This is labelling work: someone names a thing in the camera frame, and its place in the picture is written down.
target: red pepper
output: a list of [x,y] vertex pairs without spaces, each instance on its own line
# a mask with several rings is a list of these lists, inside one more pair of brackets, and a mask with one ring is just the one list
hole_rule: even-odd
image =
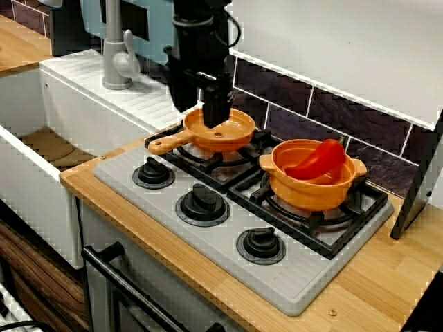
[[318,148],[300,164],[286,167],[286,174],[298,180],[311,180],[328,173],[345,162],[345,149],[337,140],[324,140]]

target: faucet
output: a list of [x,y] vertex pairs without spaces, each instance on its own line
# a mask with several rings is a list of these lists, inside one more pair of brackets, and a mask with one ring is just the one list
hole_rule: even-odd
[[140,73],[140,64],[134,53],[132,32],[122,32],[120,0],[106,0],[105,76],[103,86],[124,90],[132,85],[131,77]]

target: black oven handle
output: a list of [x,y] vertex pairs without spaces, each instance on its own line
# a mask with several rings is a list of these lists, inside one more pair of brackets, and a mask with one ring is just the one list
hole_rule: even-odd
[[[166,332],[189,332],[182,324],[176,321],[167,311],[159,306],[149,295],[134,285],[119,269],[109,262],[125,253],[120,242],[115,242],[101,252],[96,252],[91,246],[82,249],[82,257],[90,263],[101,275],[127,296],[135,305],[149,315]],[[224,327],[215,323],[206,332],[225,332]]]

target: frying pan handle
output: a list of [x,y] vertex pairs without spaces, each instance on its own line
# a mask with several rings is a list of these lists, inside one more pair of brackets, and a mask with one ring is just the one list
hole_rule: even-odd
[[366,169],[365,164],[363,164],[363,161],[359,159],[351,160],[354,163],[355,177],[358,178],[359,176],[365,175],[368,170]]
[[185,129],[174,135],[165,136],[153,140],[147,146],[147,149],[151,154],[165,154],[166,152],[172,151],[180,145],[189,143],[192,138],[194,138],[194,134],[191,131]]
[[272,154],[264,154],[259,159],[260,167],[269,173],[275,172],[276,168],[272,162]]

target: stove top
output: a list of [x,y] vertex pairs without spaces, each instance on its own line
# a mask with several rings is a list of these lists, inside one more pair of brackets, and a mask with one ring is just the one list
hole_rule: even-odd
[[[153,156],[137,147],[101,162],[93,173],[283,313],[297,316],[393,207],[364,178],[336,210],[309,215],[285,205],[257,162],[279,142],[268,131],[256,131],[249,146],[230,154],[189,144]],[[147,189],[142,180],[156,188]]]

